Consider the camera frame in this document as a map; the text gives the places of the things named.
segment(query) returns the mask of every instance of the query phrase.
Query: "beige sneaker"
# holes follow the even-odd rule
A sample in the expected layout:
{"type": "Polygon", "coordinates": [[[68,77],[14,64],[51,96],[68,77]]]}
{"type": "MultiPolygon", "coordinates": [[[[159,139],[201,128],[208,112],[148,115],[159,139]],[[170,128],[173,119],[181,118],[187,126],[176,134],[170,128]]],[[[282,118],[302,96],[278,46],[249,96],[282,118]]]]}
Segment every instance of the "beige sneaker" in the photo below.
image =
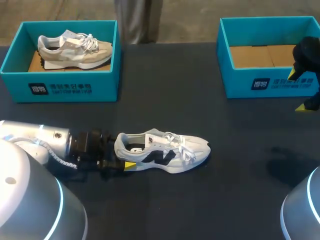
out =
{"type": "Polygon", "coordinates": [[[93,69],[108,61],[113,50],[110,42],[99,41],[91,34],[66,30],[59,37],[39,36],[38,51],[45,69],[93,69]]]}

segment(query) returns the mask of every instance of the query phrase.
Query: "cable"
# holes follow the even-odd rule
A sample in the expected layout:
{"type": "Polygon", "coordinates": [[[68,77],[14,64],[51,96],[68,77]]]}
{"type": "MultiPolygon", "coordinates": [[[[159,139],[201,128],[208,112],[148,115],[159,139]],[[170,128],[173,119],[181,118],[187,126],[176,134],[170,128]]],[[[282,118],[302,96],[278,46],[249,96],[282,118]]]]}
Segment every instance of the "cable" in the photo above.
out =
{"type": "Polygon", "coordinates": [[[36,137],[33,137],[33,138],[27,138],[27,137],[12,137],[10,139],[8,139],[9,142],[11,143],[16,143],[16,142],[22,142],[22,141],[27,141],[27,142],[30,142],[30,143],[33,143],[33,144],[37,144],[37,145],[40,145],[42,147],[44,147],[48,153],[51,155],[51,157],[53,157],[54,160],[56,160],[58,163],[66,166],[66,167],[69,167],[69,168],[72,168],[72,169],[78,169],[78,166],[76,164],[73,164],[71,162],[67,162],[67,161],[64,161],[62,160],[60,157],[58,157],[54,151],[52,150],[52,148],[50,147],[50,145],[45,142],[45,141],[42,141],[41,139],[39,138],[36,138],[36,137]]]}

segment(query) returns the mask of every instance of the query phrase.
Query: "shoe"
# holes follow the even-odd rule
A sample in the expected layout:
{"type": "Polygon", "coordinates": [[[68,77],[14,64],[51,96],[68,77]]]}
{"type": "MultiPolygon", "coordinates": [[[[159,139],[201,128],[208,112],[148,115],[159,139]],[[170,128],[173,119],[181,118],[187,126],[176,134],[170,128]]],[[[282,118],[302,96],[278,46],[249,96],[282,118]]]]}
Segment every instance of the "shoe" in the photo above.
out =
{"type": "Polygon", "coordinates": [[[129,171],[158,168],[177,174],[201,164],[211,149],[202,138],[152,129],[141,134],[120,133],[114,151],[120,160],[136,163],[129,171]]]}
{"type": "Polygon", "coordinates": [[[103,65],[111,58],[113,50],[110,42],[66,30],[59,37],[39,36],[38,51],[45,69],[78,67],[88,70],[103,65]]]}

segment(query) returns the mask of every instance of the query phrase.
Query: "screw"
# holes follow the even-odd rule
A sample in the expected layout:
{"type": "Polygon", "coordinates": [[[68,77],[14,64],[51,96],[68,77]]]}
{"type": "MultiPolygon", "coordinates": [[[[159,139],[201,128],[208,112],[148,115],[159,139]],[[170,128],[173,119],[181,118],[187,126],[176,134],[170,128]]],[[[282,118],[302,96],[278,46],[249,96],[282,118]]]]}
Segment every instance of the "screw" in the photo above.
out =
{"type": "Polygon", "coordinates": [[[7,177],[7,178],[5,179],[5,182],[6,182],[7,184],[10,184],[10,185],[17,183],[17,181],[16,181],[13,177],[7,177]]]}
{"type": "Polygon", "coordinates": [[[57,133],[54,135],[54,137],[55,137],[55,138],[57,138],[57,139],[59,139],[59,138],[61,138],[61,137],[62,137],[62,134],[61,134],[61,133],[59,133],[59,132],[57,132],[57,133]]]}

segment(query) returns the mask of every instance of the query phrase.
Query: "black cloth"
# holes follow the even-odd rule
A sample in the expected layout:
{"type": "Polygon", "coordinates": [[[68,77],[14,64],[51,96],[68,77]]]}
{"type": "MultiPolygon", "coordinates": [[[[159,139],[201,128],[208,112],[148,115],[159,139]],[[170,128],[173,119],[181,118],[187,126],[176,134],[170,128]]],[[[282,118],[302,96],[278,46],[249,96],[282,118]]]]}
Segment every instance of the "black cloth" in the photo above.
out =
{"type": "MultiPolygon", "coordinates": [[[[116,103],[15,104],[0,81],[0,120],[74,130],[198,136],[206,164],[68,188],[88,214],[88,240],[283,240],[280,209],[319,163],[320,117],[304,98],[226,99],[215,43],[130,45],[116,103]]],[[[8,48],[0,48],[4,57],[8,48]]]]}

